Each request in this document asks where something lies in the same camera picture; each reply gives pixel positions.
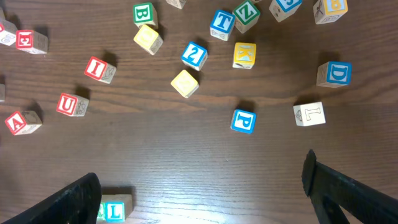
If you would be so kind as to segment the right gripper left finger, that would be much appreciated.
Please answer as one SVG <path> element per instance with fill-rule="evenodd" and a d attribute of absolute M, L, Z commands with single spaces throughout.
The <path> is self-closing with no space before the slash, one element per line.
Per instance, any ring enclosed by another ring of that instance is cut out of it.
<path fill-rule="evenodd" d="M 99 178 L 90 172 L 3 224 L 96 223 L 101 196 Z"/>

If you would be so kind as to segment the blue L block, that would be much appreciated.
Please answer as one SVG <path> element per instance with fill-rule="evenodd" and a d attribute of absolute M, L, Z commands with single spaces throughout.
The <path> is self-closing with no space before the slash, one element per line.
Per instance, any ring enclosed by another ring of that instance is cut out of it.
<path fill-rule="evenodd" d="M 105 203 L 105 222 L 97 223 L 123 223 L 133 211 L 132 195 L 102 195 L 101 202 Z"/>

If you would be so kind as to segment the green R block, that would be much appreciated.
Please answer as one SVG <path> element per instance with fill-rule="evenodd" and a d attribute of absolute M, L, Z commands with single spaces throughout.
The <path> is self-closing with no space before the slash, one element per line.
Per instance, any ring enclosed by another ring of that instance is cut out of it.
<path fill-rule="evenodd" d="M 97 222 L 105 222 L 105 213 L 106 213 L 106 209 L 105 209 L 105 203 L 101 202 L 99 205 L 99 210 L 98 210 L 98 214 L 96 217 L 96 221 Z"/>

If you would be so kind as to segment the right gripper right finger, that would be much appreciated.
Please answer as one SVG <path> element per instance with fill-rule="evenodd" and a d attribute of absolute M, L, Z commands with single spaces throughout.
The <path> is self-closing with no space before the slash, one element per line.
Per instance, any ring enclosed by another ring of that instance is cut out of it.
<path fill-rule="evenodd" d="M 362 223 L 397 224 L 397 200 L 322 163 L 309 150 L 303 165 L 305 195 L 320 223 L 348 223 L 342 209 Z"/>

